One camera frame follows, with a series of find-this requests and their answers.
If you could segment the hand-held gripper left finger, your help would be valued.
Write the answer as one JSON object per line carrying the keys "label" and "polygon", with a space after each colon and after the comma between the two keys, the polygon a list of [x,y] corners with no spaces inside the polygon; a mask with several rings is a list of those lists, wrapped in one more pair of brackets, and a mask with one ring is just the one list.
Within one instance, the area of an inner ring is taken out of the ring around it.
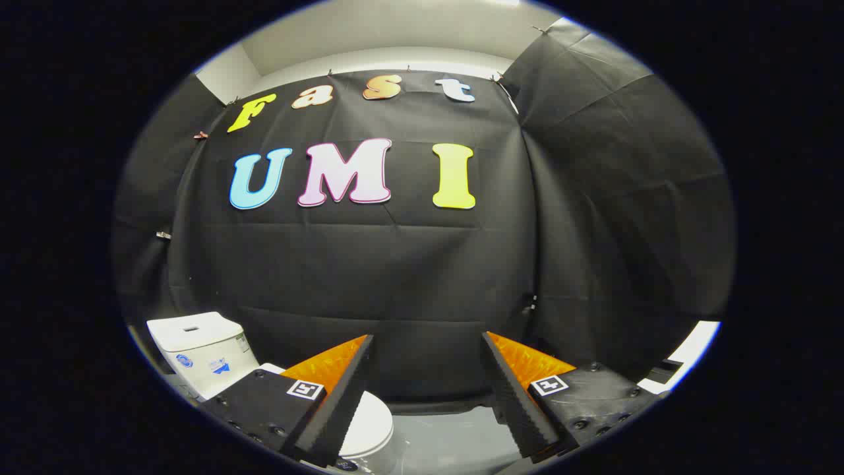
{"label": "hand-held gripper left finger", "polygon": [[364,334],[279,375],[255,369],[200,411],[294,462],[332,465],[367,388],[374,339]]}

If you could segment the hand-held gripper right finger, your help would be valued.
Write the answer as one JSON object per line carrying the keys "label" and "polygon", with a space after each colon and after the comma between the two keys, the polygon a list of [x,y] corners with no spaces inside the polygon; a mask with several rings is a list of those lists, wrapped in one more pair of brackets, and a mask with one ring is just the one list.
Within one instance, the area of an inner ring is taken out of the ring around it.
{"label": "hand-held gripper right finger", "polygon": [[489,331],[481,340],[493,408],[530,462],[606,438],[663,399],[601,363],[576,367]]}

